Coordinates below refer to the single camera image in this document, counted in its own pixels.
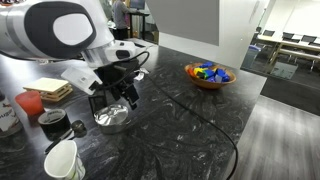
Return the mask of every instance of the white mug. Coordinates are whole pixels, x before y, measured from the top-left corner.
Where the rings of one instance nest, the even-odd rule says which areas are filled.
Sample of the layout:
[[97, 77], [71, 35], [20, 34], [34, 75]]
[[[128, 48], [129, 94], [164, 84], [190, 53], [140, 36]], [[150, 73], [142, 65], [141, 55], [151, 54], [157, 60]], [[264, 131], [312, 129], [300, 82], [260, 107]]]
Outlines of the white mug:
[[81, 180], [86, 173], [77, 144], [71, 140], [61, 141], [50, 151], [44, 169], [49, 176], [63, 180]]

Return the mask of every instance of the black granite countertop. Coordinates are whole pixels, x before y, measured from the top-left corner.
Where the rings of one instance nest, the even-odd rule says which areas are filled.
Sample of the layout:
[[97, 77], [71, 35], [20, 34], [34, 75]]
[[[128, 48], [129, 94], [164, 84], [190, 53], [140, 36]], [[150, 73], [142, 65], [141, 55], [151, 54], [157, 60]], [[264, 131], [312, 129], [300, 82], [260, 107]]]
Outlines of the black granite countertop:
[[[178, 101], [202, 114], [238, 142], [265, 78], [230, 68], [234, 84], [220, 90], [194, 86], [184, 66], [203, 59], [164, 47], [152, 47], [144, 65], [151, 77]], [[14, 102], [22, 86], [41, 77], [60, 78], [69, 66], [84, 67], [70, 60], [48, 65], [0, 56], [0, 89], [8, 96], [24, 130], [0, 139], [0, 179], [50, 179], [45, 173], [44, 150], [51, 143], [37, 124], [30, 124]], [[233, 153], [230, 142], [216, 129], [169, 100], [148, 79], [136, 82], [138, 108], [130, 110], [134, 124], [117, 135], [104, 135], [92, 117], [87, 95], [74, 92], [45, 108], [63, 108], [69, 119], [81, 119], [88, 134], [75, 139], [86, 169], [85, 179], [222, 179]], [[121, 100], [118, 104], [126, 105]]]

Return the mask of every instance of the metal bowl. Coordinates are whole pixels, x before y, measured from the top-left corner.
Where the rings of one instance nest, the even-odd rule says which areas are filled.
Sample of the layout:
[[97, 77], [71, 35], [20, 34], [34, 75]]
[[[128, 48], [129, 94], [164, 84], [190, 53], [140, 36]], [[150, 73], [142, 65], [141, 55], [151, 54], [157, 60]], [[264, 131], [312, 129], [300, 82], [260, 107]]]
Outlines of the metal bowl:
[[127, 117], [128, 108], [122, 105], [110, 105], [94, 114], [95, 121], [104, 134], [124, 131], [131, 122]]

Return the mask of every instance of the black mug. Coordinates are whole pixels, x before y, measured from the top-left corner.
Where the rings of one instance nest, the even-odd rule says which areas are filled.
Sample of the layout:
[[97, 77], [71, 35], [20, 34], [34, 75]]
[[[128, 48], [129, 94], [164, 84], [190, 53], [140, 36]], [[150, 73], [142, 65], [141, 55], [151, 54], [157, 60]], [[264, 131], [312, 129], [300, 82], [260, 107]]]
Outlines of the black mug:
[[71, 128], [68, 115], [63, 109], [54, 109], [45, 112], [38, 118], [38, 122], [51, 141], [57, 140]]

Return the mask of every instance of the colorful toy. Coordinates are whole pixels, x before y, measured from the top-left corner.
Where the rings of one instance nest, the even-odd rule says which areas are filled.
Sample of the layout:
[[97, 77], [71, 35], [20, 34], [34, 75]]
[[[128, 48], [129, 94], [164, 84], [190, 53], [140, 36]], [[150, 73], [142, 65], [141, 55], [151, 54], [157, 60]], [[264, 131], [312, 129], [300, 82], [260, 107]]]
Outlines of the colorful toy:
[[202, 64], [201, 66], [199, 66], [199, 68], [208, 68], [208, 67], [212, 67], [213, 63], [212, 62], [206, 62], [204, 64]]
[[213, 65], [214, 64], [212, 62], [206, 62], [196, 68], [188, 69], [188, 73], [192, 77], [204, 79], [209, 82], [229, 82], [230, 77], [226, 71], [217, 67], [212, 67]]
[[229, 82], [230, 77], [228, 76], [228, 74], [226, 73], [225, 70], [218, 68], [216, 70], [216, 81], [217, 82]]

